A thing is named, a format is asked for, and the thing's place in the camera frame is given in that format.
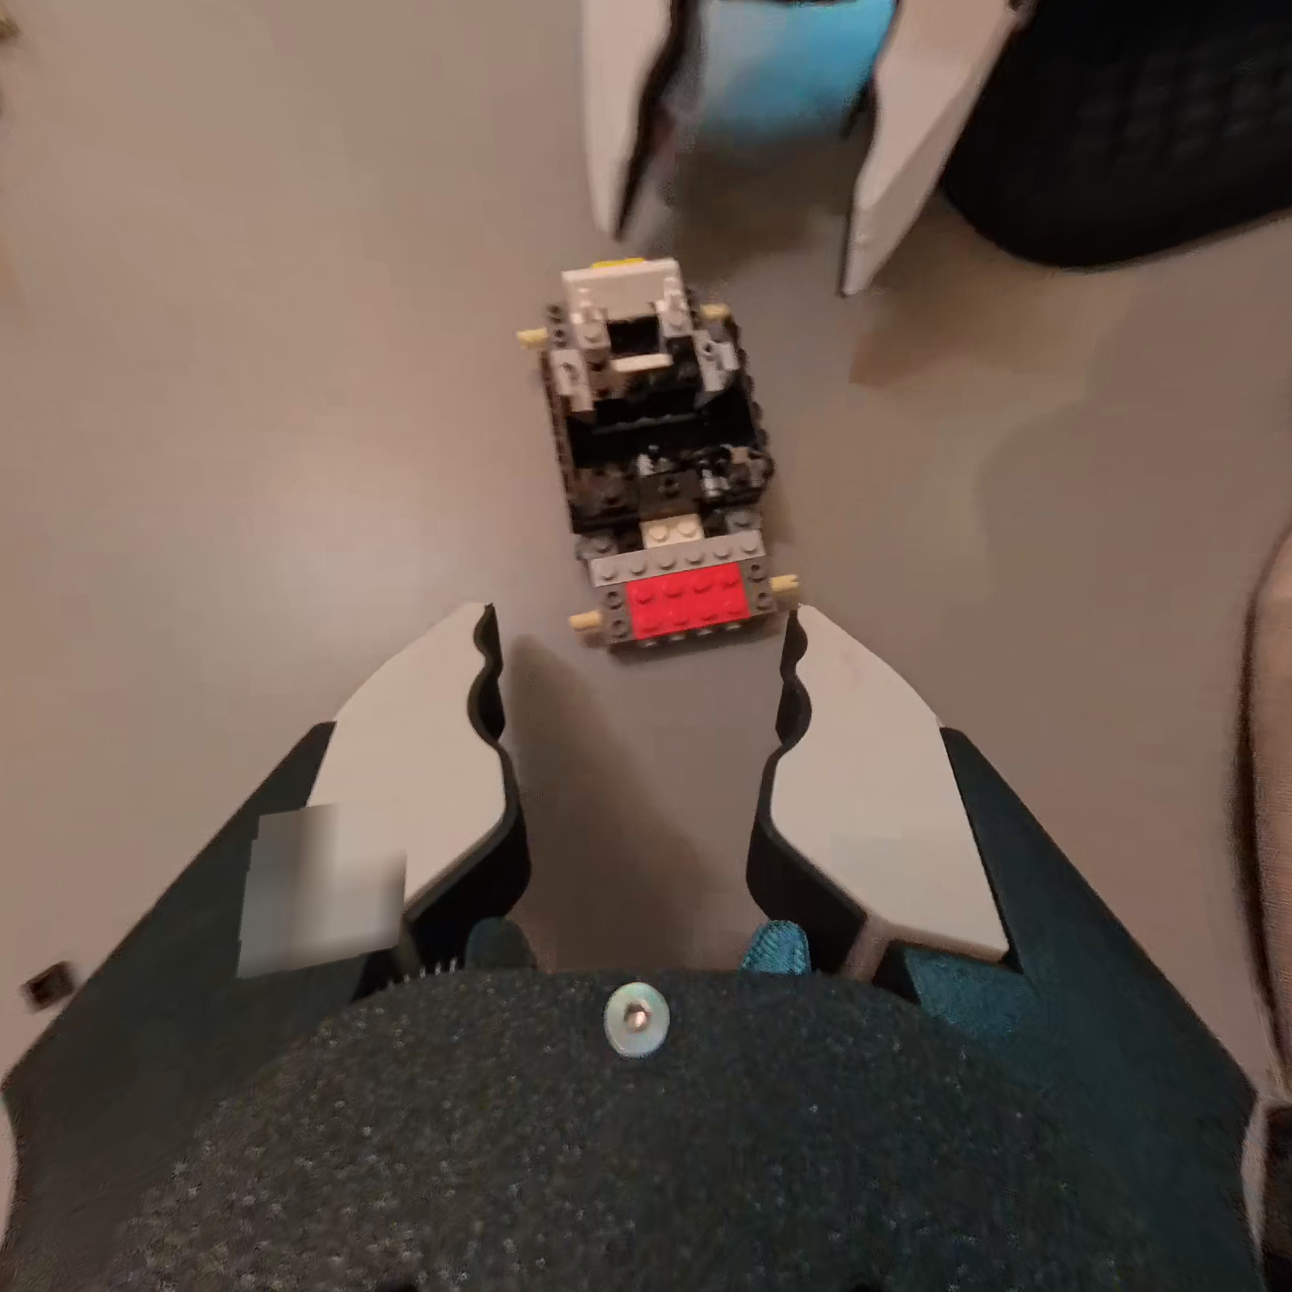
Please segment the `black mesh chair seat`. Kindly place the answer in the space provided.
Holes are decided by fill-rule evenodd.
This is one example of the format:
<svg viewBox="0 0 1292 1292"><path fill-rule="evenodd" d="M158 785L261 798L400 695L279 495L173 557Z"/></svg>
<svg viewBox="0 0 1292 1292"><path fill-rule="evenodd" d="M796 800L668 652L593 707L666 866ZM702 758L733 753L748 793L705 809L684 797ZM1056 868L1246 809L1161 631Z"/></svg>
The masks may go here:
<svg viewBox="0 0 1292 1292"><path fill-rule="evenodd" d="M944 201L1020 260L1119 265L1289 214L1287 2L1042 2Z"/></svg>

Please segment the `beige sweatshirt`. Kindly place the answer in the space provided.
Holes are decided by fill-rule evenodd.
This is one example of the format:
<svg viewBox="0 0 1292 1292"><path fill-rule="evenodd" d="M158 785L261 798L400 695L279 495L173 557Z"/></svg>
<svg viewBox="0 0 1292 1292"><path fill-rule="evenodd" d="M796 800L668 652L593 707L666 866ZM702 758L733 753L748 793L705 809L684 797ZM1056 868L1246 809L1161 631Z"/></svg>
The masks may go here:
<svg viewBox="0 0 1292 1292"><path fill-rule="evenodd" d="M1235 723L1238 890L1267 1034L1271 1086L1290 1085L1290 528L1247 607Z"/></svg>

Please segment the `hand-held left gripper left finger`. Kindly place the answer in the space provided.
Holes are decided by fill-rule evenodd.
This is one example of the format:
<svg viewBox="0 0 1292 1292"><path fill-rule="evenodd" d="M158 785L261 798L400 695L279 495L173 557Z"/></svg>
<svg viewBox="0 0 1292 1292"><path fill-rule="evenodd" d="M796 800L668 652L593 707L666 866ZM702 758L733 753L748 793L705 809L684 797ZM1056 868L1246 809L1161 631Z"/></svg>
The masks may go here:
<svg viewBox="0 0 1292 1292"><path fill-rule="evenodd" d="M343 875L402 876L386 971L465 962L473 927L505 917L531 878L503 747L503 650L491 603L464 603L379 666L336 712L309 810L325 812Z"/></svg>

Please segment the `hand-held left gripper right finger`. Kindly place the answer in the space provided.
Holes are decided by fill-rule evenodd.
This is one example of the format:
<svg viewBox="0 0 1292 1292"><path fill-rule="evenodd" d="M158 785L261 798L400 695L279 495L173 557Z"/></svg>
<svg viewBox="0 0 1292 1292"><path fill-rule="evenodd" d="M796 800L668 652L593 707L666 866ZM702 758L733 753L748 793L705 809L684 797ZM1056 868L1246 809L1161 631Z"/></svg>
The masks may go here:
<svg viewBox="0 0 1292 1292"><path fill-rule="evenodd" d="M780 678L746 862L757 909L803 932L818 972L877 972L892 948L1002 964L1006 927L928 704L807 604L785 623Z"/></svg>

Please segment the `grey desk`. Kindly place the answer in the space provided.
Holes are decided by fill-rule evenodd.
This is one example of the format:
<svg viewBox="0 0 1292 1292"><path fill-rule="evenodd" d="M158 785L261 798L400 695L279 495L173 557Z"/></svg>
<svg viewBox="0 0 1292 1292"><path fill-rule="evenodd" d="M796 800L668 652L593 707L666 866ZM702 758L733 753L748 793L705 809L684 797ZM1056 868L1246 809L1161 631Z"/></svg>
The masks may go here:
<svg viewBox="0 0 1292 1292"><path fill-rule="evenodd" d="M37 1290L1259 1290L1263 1063L1225 797L1289 508L1287 221L1048 273L944 206L894 329L830 300L837 166L682 226L750 351L779 555L955 730L1025 944L1143 1100L831 977L726 972L784 630L628 660L581 600L509 329L588 260L571 3L17 3L2 57L2 1007ZM236 980L258 812L413 638L495 609L555 972L333 1010ZM64 1003L22 984L72 965Z"/></svg>

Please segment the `toy brick car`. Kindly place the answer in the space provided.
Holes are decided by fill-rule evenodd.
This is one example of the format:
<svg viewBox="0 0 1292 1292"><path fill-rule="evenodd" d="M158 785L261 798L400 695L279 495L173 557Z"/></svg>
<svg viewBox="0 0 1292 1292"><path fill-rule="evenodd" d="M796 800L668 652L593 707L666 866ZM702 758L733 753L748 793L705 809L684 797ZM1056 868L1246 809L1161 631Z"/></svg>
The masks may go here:
<svg viewBox="0 0 1292 1292"><path fill-rule="evenodd" d="M798 592L772 572L775 462L732 311L671 257L559 275L535 354L563 508L594 606L571 630L608 649L734 631Z"/></svg>

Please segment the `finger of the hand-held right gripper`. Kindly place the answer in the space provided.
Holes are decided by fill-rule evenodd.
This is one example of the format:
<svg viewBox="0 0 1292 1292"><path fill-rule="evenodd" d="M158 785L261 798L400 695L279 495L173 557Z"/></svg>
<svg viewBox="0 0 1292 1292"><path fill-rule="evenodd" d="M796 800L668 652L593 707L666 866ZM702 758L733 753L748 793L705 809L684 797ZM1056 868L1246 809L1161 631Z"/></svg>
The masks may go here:
<svg viewBox="0 0 1292 1292"><path fill-rule="evenodd" d="M584 155L596 228L624 244L695 133L699 4L579 4Z"/></svg>
<svg viewBox="0 0 1292 1292"><path fill-rule="evenodd" d="M896 252L1014 34L1014 3L901 2L870 76L873 125L851 187L841 295Z"/></svg>

